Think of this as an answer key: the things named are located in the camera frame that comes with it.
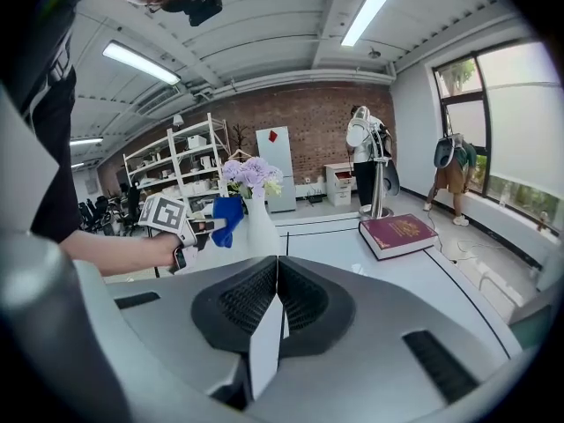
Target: red brick wall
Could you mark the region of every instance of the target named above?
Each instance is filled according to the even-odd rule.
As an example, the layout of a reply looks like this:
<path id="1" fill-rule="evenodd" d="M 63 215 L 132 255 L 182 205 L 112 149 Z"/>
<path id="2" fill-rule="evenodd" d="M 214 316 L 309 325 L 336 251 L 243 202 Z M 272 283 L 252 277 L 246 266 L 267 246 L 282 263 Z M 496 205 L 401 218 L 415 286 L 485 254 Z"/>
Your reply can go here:
<path id="1" fill-rule="evenodd" d="M 394 109 L 389 88 L 383 85 L 348 83 L 304 84 L 268 88 L 212 102 L 195 112 L 184 114 L 184 127 L 204 121 L 211 112 L 215 119 L 249 127 L 243 150 L 257 155 L 256 130 L 287 126 L 292 149 L 293 174 L 296 184 L 304 178 L 323 175 L 323 165 L 347 161 L 345 132 L 353 105 L 366 105 L 380 118 L 395 138 Z M 165 136 L 172 119 L 131 141 L 98 168 L 100 184 L 105 192 L 119 190 L 115 172 L 123 166 L 122 154 L 130 154 L 144 145 Z"/>

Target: white vase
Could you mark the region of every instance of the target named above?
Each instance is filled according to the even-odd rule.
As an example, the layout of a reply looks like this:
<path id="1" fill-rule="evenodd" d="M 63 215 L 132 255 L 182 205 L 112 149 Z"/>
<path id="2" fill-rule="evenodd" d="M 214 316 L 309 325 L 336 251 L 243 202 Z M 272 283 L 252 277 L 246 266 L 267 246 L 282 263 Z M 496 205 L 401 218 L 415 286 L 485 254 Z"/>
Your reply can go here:
<path id="1" fill-rule="evenodd" d="M 250 257 L 279 256 L 278 230 L 264 206 L 264 197 L 243 199 L 249 211 L 247 243 Z"/>

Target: book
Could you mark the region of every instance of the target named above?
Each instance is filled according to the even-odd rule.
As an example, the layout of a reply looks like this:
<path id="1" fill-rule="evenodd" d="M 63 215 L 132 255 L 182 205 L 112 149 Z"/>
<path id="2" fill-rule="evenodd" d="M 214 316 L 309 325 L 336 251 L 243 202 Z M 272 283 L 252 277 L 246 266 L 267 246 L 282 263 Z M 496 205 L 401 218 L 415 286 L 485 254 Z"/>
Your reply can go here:
<path id="1" fill-rule="evenodd" d="M 379 260 L 430 248 L 438 236 L 411 214 L 361 221 L 359 232 Z"/>

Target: window frame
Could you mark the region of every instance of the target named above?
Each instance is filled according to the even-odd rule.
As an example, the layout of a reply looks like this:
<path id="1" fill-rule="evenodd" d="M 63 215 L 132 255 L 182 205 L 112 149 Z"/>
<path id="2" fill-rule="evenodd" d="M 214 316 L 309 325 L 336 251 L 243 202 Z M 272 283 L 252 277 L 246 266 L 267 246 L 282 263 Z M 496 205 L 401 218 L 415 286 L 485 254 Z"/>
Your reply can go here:
<path id="1" fill-rule="evenodd" d="M 494 52 L 496 50 L 501 50 L 503 48 L 510 48 L 510 47 L 514 47 L 514 46 L 518 46 L 518 45 L 522 45 L 522 44 L 528 44 L 531 42 L 538 42 L 540 41 L 539 39 L 536 38 L 532 38 L 532 37 L 527 37 L 527 38 L 519 38 L 519 39 L 514 39 L 511 41 L 505 41 L 505 42 L 501 42 L 499 44 L 495 44 L 493 46 L 487 47 L 487 48 L 482 48 L 480 50 L 472 50 L 471 52 L 469 52 L 466 55 L 463 56 L 459 56 L 458 58 L 455 58 L 453 60 L 450 60 L 446 63 L 440 64 L 438 66 L 432 67 L 431 71 L 433 73 L 433 78 L 434 78 L 434 84 L 436 86 L 437 89 L 437 95 L 439 97 L 439 105 L 441 107 L 441 119 L 442 119 L 442 132 L 447 135 L 449 133 L 449 126 L 448 126 L 448 121 L 447 121 L 447 106 L 448 105 L 452 105 L 455 103 L 465 103 L 465 102 L 470 102 L 470 101 L 478 101 L 478 100 L 482 100 L 482 103 L 484 105 L 484 117 L 486 120 L 486 147 L 482 148 L 482 147 L 476 147 L 476 153 L 477 155 L 481 155 L 487 158 L 487 162 L 486 162 L 486 173 L 484 176 L 484 184 L 482 186 L 482 192 L 477 192 L 474 189 L 469 189 L 469 191 L 471 193 L 474 193 L 475 195 L 478 195 L 480 197 L 483 197 L 485 199 L 489 199 L 490 201 L 493 201 L 495 203 L 499 203 L 500 200 L 496 199 L 494 197 L 490 197 L 487 194 L 487 191 L 489 189 L 489 182 L 490 182 L 490 167 L 491 167 L 491 152 L 492 152 L 492 119 L 491 119 L 491 112 L 490 112 L 490 102 L 489 99 L 487 97 L 487 90 L 486 90 L 486 82 L 484 80 L 484 74 L 482 72 L 482 69 L 479 65 L 479 56 L 480 55 L 484 55 L 486 53 L 490 53 L 490 52 Z M 451 64 L 456 64 L 456 63 L 461 63 L 463 61 L 467 61 L 467 60 L 473 60 L 475 65 L 476 65 L 476 71 L 478 72 L 479 75 L 479 80 L 480 83 L 482 85 L 482 89 L 480 91 L 472 91 L 469 93 L 464 93 L 464 94 L 459 94 L 456 96 L 449 96 L 449 97 L 442 97 L 441 96 L 441 88 L 439 87 L 439 82 L 437 80 L 437 75 L 438 72 L 440 70 L 444 70 L 446 67 L 450 66 Z M 510 205 L 509 203 L 505 204 L 505 208 L 509 208 L 511 211 L 517 213 L 518 215 L 527 218 L 530 221 L 533 221 L 535 223 L 540 223 L 540 219 L 536 218 L 534 216 L 531 216 L 529 213 L 526 213 L 525 211 L 519 210 L 518 208 L 515 208 L 513 205 Z M 558 229 L 556 229 L 553 226 L 550 225 L 546 225 L 546 227 L 552 232 L 553 235 L 555 236 L 559 236 L 560 235 L 560 231 Z"/>

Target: white refrigerator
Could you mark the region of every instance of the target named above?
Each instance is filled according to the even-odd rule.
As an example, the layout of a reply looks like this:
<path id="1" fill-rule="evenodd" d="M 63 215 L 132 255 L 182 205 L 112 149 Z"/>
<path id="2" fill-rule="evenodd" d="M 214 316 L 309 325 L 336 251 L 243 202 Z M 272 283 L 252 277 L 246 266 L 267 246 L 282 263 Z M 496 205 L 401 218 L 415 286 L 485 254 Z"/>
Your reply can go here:
<path id="1" fill-rule="evenodd" d="M 292 154 L 290 152 L 290 137 L 287 127 L 257 130 L 256 143 L 258 154 L 269 165 L 282 171 L 282 194 L 268 197 L 269 212 L 288 212 L 296 209 L 296 188 L 293 185 Z"/>

